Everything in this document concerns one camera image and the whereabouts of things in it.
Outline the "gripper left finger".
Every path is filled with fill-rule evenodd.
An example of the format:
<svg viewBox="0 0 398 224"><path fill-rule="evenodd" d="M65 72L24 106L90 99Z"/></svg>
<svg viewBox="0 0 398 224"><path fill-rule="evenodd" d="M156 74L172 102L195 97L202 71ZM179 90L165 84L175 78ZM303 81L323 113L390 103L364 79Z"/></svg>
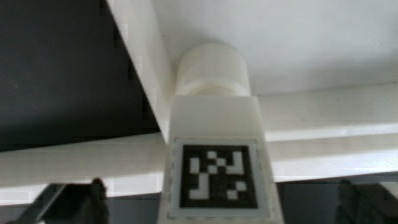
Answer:
<svg viewBox="0 0 398 224"><path fill-rule="evenodd" d="M88 183L51 183L14 224L108 224L106 187Z"/></svg>

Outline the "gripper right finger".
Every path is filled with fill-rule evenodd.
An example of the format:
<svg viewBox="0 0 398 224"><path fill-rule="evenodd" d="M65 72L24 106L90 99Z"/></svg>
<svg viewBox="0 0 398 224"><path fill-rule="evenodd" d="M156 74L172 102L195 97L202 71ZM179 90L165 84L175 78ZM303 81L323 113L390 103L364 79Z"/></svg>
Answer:
<svg viewBox="0 0 398 224"><path fill-rule="evenodd" d="M339 182L333 224L398 224L398 197L380 183Z"/></svg>

